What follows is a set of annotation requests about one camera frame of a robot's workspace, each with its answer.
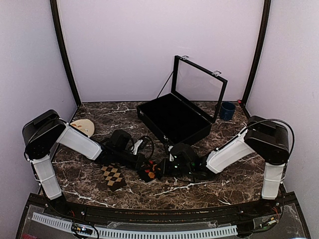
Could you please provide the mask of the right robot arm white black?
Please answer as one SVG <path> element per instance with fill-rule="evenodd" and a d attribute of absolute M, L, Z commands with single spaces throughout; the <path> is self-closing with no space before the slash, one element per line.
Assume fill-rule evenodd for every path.
<path fill-rule="evenodd" d="M 221 147 L 200 157 L 185 143 L 178 143 L 168 151 L 168 158 L 155 166 L 160 176 L 188 176 L 192 179 L 208 180 L 243 157 L 256 153 L 265 161 L 262 199 L 255 204 L 254 211 L 265 216 L 274 207 L 281 182 L 294 149 L 292 127 L 279 119 L 249 118 L 248 123 L 232 139 Z"/>

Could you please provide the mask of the red orange argyle sock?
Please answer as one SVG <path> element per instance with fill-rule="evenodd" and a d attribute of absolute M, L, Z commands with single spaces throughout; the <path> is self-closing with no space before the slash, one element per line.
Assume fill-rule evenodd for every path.
<path fill-rule="evenodd" d="M 157 163 L 152 160 L 146 162 L 146 164 L 137 171 L 139 177 L 146 183 L 151 182 L 160 176 L 161 169 Z"/>

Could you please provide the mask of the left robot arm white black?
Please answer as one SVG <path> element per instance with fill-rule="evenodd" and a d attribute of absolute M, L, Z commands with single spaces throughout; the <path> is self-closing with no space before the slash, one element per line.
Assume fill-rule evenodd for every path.
<path fill-rule="evenodd" d="M 61 198 L 63 193 L 51 162 L 51 149 L 55 144 L 62 144 L 98 164 L 119 163 L 128 168 L 139 170 L 147 158 L 139 153 L 139 145 L 124 130 L 116 130 L 110 138 L 98 143 L 62 120 L 54 110 L 48 110 L 22 129 L 25 143 L 24 156 L 31 162 L 36 179 L 41 184 L 45 195 L 51 202 L 51 209 L 59 217 L 70 213 L 70 205 Z"/>

